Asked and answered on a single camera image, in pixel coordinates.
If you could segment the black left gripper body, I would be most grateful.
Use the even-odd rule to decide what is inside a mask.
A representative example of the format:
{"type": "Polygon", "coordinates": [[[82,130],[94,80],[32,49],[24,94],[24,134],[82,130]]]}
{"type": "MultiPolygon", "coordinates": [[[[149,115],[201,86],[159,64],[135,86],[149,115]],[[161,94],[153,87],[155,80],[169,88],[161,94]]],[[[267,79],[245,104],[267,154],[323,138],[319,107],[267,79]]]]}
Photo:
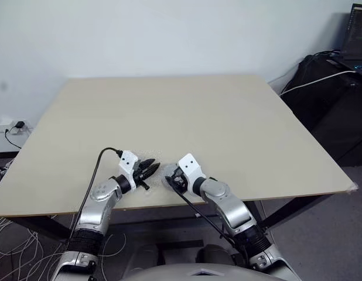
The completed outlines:
{"type": "Polygon", "coordinates": [[[137,187],[141,186],[145,190],[149,190],[149,186],[145,183],[145,180],[149,177],[148,167],[139,166],[133,173],[133,179],[137,187]]]}

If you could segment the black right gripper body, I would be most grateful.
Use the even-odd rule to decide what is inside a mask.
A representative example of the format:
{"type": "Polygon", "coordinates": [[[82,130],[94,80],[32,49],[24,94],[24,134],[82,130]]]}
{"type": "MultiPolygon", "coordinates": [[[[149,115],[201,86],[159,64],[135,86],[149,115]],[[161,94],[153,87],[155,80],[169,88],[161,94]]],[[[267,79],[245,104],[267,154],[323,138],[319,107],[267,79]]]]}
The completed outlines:
{"type": "Polygon", "coordinates": [[[175,192],[187,192],[187,179],[181,168],[176,168],[170,176],[166,176],[166,181],[175,192]]]}

